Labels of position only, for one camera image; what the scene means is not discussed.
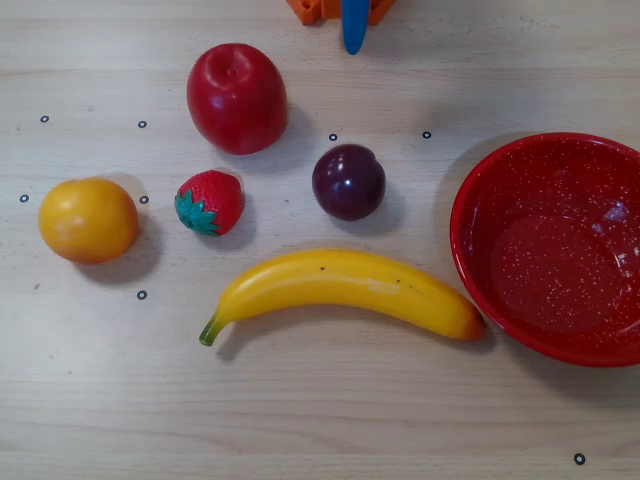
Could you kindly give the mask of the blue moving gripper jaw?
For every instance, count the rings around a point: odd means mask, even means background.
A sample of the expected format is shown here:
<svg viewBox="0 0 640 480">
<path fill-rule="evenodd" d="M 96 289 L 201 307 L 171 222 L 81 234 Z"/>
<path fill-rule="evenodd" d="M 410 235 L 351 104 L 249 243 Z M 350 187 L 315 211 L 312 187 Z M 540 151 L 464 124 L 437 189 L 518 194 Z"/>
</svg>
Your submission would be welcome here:
<svg viewBox="0 0 640 480">
<path fill-rule="evenodd" d="M 350 55 L 356 55 L 363 45 L 370 10 L 370 0 L 342 1 L 343 43 Z"/>
</svg>

